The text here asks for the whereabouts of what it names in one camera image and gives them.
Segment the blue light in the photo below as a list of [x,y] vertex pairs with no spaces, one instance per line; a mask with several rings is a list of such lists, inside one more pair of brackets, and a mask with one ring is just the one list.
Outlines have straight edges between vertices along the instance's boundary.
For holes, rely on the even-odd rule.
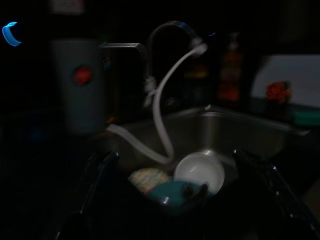
[[10,31],[10,27],[16,25],[16,23],[16,21],[10,22],[2,28],[2,34],[4,36],[4,39],[7,41],[8,44],[14,47],[21,44],[21,41],[16,40]]

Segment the flexible tube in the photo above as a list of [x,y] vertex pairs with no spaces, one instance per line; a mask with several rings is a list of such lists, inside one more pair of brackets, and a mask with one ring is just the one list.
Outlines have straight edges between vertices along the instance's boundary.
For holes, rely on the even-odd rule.
[[198,51],[199,51],[198,49],[193,49],[189,51],[187,54],[181,57],[173,65],[173,67],[168,71],[168,73],[164,76],[164,78],[160,82],[153,99],[153,105],[152,105],[153,121],[167,156],[163,156],[155,152],[151,148],[147,147],[141,141],[139,141],[135,136],[133,136],[129,131],[127,131],[125,128],[121,126],[111,124],[109,125],[109,127],[106,128],[106,130],[122,137],[124,140],[126,140],[129,144],[131,144],[135,149],[137,149],[140,153],[144,154],[146,157],[160,164],[170,163],[175,158],[175,151],[161,117],[161,111],[160,111],[161,94],[168,79],[179,67],[179,65],[181,65],[191,55],[196,54]]

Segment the kitchen sink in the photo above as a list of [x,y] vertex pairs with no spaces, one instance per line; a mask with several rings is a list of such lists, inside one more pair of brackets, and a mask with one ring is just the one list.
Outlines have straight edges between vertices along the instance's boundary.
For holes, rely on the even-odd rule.
[[[212,152],[222,162],[225,185],[237,177],[232,158],[235,149],[243,149],[268,159],[281,151],[291,135],[308,132],[289,124],[207,106],[184,110],[163,118],[171,138],[175,159],[162,165],[145,157],[121,137],[108,133],[106,148],[118,152],[118,168],[128,175],[141,168],[159,168],[173,174],[181,159],[193,152]],[[152,120],[123,125],[142,143],[165,155],[165,150]]]

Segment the dark countertop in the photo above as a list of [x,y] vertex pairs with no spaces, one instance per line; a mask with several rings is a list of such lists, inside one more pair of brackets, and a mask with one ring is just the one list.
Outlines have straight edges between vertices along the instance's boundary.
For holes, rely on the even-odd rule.
[[[292,122],[294,111],[317,110],[291,105],[270,111],[266,106],[263,100],[252,99],[249,104],[232,109],[286,123]],[[66,199],[73,196],[75,201],[83,201],[84,195],[77,197],[72,190],[79,183],[94,148],[88,136],[66,134],[63,120],[61,108],[2,117],[0,185],[2,215],[6,221],[1,239],[40,239],[48,225],[56,221],[56,212]],[[303,195],[320,176],[319,156],[320,128],[312,127],[307,136],[292,137],[289,145],[271,161],[294,190]],[[62,215],[68,214],[67,208],[60,210]]]

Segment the sink basin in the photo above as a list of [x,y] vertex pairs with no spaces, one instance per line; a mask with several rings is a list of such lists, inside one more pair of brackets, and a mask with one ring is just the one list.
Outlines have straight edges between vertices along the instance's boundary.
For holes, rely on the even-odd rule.
[[[221,107],[200,107],[184,110],[163,118],[171,138],[175,159],[162,165],[145,157],[128,142],[109,133],[107,149],[119,152],[118,167],[124,173],[141,168],[160,168],[173,174],[175,167],[188,154],[211,152],[222,162],[225,184],[237,177],[234,149],[241,148],[268,159],[283,149],[290,135],[305,135],[307,132],[288,124],[266,120]],[[161,140],[152,120],[124,125],[142,143],[165,155]]]

